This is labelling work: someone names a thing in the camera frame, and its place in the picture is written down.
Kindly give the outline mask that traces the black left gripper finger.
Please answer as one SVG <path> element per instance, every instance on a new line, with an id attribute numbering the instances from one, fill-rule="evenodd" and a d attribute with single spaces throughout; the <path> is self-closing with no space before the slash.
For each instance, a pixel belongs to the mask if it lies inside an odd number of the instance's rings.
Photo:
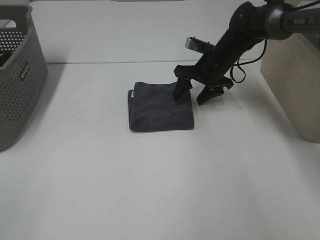
<path id="1" fill-rule="evenodd" d="M 173 92 L 173 99 L 178 101 L 187 91 L 192 89 L 191 79 L 179 76 L 177 78 L 177 83 Z"/>

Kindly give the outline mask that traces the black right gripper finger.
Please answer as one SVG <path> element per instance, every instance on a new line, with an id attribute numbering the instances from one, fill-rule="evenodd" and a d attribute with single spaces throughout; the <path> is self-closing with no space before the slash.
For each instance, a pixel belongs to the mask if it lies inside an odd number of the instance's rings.
<path id="1" fill-rule="evenodd" d="M 203 105 L 209 100 L 219 97 L 223 95 L 223 88 L 222 87 L 209 87 L 205 86 L 203 90 L 200 92 L 198 97 L 196 98 L 198 105 Z"/>

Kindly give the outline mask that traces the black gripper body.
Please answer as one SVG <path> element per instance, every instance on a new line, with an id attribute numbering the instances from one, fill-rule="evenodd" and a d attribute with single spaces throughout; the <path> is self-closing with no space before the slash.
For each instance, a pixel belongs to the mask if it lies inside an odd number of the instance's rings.
<path id="1" fill-rule="evenodd" d="M 248 37 L 221 37 L 214 48 L 204 54 L 194 65 L 177 65 L 175 76 L 195 80 L 205 86 L 218 88 L 225 73 L 250 49 Z"/>

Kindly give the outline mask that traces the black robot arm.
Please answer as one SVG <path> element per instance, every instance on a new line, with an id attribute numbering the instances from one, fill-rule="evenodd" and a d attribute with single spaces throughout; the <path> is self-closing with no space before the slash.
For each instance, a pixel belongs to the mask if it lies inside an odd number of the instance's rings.
<path id="1" fill-rule="evenodd" d="M 196 99 L 203 105 L 223 95 L 224 88 L 234 85 L 233 68 L 242 66 L 240 57 L 256 44 L 282 41 L 294 33 L 319 34 L 320 10 L 314 7 L 317 4 L 319 1 L 293 7 L 283 0 L 268 0 L 265 5 L 254 6 L 247 1 L 235 10 L 227 31 L 216 44 L 188 37 L 185 47 L 201 53 L 202 57 L 194 65 L 176 66 L 173 99 L 179 100 L 195 80 L 204 85 Z"/>

